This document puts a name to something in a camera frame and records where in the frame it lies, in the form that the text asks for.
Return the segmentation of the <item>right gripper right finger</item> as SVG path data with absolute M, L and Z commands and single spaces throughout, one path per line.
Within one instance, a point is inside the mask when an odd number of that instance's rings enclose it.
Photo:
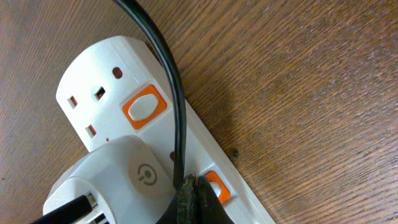
M 195 184 L 194 221 L 199 224 L 234 224 L 204 176 L 199 176 Z

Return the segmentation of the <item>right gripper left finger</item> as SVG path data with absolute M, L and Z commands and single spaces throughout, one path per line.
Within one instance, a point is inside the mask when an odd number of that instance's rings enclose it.
M 181 188 L 176 192 L 165 213 L 156 224 L 192 224 L 196 223 L 197 178 L 188 175 L 184 178 Z

